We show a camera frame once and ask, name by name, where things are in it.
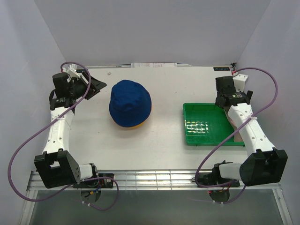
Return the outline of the blue beanie hat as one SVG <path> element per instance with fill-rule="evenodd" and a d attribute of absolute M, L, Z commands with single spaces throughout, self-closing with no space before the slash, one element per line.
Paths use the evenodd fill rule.
<path fill-rule="evenodd" d="M 139 83 L 122 80 L 111 89 L 109 109 L 128 111 L 131 109 L 146 109 L 152 107 L 149 92 Z"/>

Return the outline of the yellow bucket hat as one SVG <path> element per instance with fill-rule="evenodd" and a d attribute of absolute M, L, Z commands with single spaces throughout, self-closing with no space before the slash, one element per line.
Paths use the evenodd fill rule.
<path fill-rule="evenodd" d="M 114 108 L 109 109 L 112 120 L 122 128 L 138 128 L 142 126 L 149 118 L 152 111 L 151 108 L 146 109 L 131 109 L 128 111 L 117 110 Z"/>

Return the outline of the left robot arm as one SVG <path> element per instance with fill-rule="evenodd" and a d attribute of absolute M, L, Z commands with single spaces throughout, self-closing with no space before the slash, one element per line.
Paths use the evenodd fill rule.
<path fill-rule="evenodd" d="M 54 90 L 49 95 L 51 126 L 41 155 L 34 164 L 46 188 L 73 185 L 83 181 L 88 187 L 99 183 L 93 163 L 80 165 L 71 156 L 69 133 L 79 100 L 89 100 L 106 87 L 106 83 L 90 76 L 86 70 L 53 75 Z"/>

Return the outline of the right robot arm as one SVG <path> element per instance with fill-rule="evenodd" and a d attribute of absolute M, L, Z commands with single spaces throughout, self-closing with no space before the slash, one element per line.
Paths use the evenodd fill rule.
<path fill-rule="evenodd" d="M 231 76 L 216 78 L 215 104 L 226 111 L 247 150 L 242 164 L 221 163 L 212 174 L 212 182 L 223 186 L 229 179 L 241 180 L 246 186 L 278 183 L 288 160 L 285 150 L 278 150 L 263 132 L 254 116 L 250 99 L 252 91 L 237 91 Z"/>

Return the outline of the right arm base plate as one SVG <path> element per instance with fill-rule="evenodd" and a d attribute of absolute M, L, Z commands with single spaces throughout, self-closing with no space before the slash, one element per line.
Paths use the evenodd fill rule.
<path fill-rule="evenodd" d="M 198 183 L 201 185 L 218 185 L 218 184 L 223 184 L 230 182 L 230 187 L 240 187 L 240 182 L 239 181 L 233 181 L 231 179 L 225 179 L 225 178 L 214 178 L 211 172 L 200 172 L 198 177 L 197 177 Z"/>

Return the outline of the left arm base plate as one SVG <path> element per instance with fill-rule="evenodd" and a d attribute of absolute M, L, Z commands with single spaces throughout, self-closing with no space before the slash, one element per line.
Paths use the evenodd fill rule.
<path fill-rule="evenodd" d="M 98 177 L 105 177 L 104 179 L 99 180 L 92 180 L 92 181 L 85 181 L 81 182 L 79 184 L 74 184 L 73 188 L 112 188 L 113 187 L 113 181 L 114 178 L 113 173 L 99 173 Z"/>

